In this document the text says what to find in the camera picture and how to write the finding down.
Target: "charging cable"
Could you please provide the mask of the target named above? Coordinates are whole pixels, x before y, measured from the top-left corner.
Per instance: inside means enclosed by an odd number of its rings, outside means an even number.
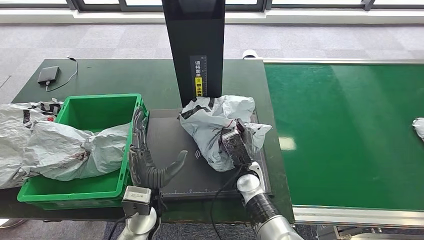
[[[45,91],[46,92],[51,92],[51,91],[54,91],[56,89],[59,89],[59,88],[65,86],[66,84],[69,83],[69,81],[72,79],[73,76],[77,75],[77,73],[78,73],[78,61],[75,58],[70,57],[70,56],[67,56],[66,58],[69,59],[69,60],[71,60],[71,61],[74,61],[76,63],[76,70],[75,70],[75,72],[69,77],[69,79],[64,84],[62,84],[62,85],[60,85],[60,86],[58,86],[56,88],[53,88],[53,89],[48,89],[49,88],[50,81],[46,81],[45,82]]]

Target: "plastic bag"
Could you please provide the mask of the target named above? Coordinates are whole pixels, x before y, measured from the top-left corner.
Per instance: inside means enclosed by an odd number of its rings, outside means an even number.
[[[424,141],[424,117],[417,117],[412,122],[416,134]]]
[[[22,169],[59,181],[101,176],[121,168],[130,124],[99,133],[40,121],[24,147]]]
[[[207,163],[216,171],[224,172],[233,169],[234,165],[219,144],[222,129],[234,128],[235,119],[241,119],[245,123],[245,131],[250,132],[251,139],[245,144],[247,152],[253,156],[262,148],[265,134],[272,128],[270,125],[251,123],[254,110],[255,101],[251,97],[197,97],[184,107],[179,121],[194,138]]]
[[[0,105],[0,189],[19,187],[24,177],[23,147],[33,121],[54,121],[63,102],[28,102]]]

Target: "black cable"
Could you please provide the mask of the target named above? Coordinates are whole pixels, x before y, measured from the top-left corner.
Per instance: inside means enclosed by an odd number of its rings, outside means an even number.
[[[242,171],[242,166],[240,166],[238,169],[237,169],[237,172],[232,176],[232,177],[230,177],[230,179],[228,179],[228,181],[224,184],[224,186],[222,186],[216,193],[215,193],[215,196],[213,197],[213,200],[212,200],[212,203],[211,203],[211,205],[210,205],[210,221],[212,222],[212,226],[213,226],[213,229],[215,229],[215,232],[216,232],[216,234],[218,235],[218,238],[219,238],[219,240],[223,240],[222,238],[221,238],[221,235],[220,235],[220,233],[218,232],[218,229],[217,229],[217,226],[215,225],[215,222],[214,222],[214,216],[213,216],[213,208],[214,208],[214,202],[215,202],[215,200],[217,199],[217,197],[218,197],[218,195],[221,193],[221,191],[223,190],[223,189],[225,189],[227,186],[228,186],[228,184],[230,184],[231,182],[233,182],[234,181],[234,179],[236,179],[237,178],[237,176],[240,174],[240,172]]]
[[[78,73],[78,61],[75,58],[73,58],[73,57],[69,57],[68,56],[67,58],[70,59],[71,61],[74,61],[76,63],[76,70],[75,70],[75,72],[69,77],[69,79],[64,84],[62,84],[62,85],[60,85],[60,86],[58,86],[56,88],[53,88],[53,89],[48,90],[50,81],[46,82],[46,85],[45,85],[45,91],[46,92],[51,92],[51,91],[54,91],[56,89],[60,89],[61,87],[63,87],[66,84],[68,84],[69,81],[72,79],[73,76],[77,75],[77,73]]]
[[[107,237],[107,240],[111,240],[112,236],[114,235],[115,229],[117,228],[119,223],[125,222],[126,219],[129,219],[131,216],[123,216],[120,219],[118,219],[112,227],[112,230],[110,230],[109,236]]]

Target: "gray carpet floor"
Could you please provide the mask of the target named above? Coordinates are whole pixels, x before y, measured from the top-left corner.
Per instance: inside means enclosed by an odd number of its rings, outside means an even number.
[[[424,59],[422,26],[226,25],[224,58],[246,49],[261,57]],[[0,104],[10,103],[44,59],[171,59],[163,24],[0,25]],[[31,220],[0,229],[2,240],[101,240],[110,222]],[[122,231],[119,225],[116,232]],[[253,240],[250,227],[219,224],[223,239]],[[315,227],[298,225],[306,240]],[[163,224],[158,240],[216,240],[210,224]]]

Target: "robotic arm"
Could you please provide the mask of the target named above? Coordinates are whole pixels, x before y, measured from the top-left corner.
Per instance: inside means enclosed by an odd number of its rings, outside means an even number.
[[[303,240],[287,219],[274,207],[264,191],[264,176],[260,165],[252,161],[243,139],[249,139],[243,124],[222,135],[222,144],[236,167],[241,168],[237,190],[249,213],[257,240]]]
[[[129,147],[129,169],[134,186],[127,186],[122,199],[126,225],[118,240],[151,240],[161,225],[161,188],[181,170],[187,151],[165,169],[157,169],[146,142],[148,116],[139,107],[133,115],[132,144]]]
[[[129,152],[131,179],[122,199],[128,216],[118,240],[151,240],[161,225],[161,188],[177,175],[184,165],[187,151],[179,153],[177,160],[165,169],[157,169],[146,143],[147,116],[138,109],[133,117],[132,145]],[[236,187],[242,203],[250,214],[257,240],[303,240],[287,219],[274,207],[264,191],[264,176],[260,165],[250,158],[245,142],[251,137],[238,120],[234,129],[222,135],[222,145],[240,168]]]

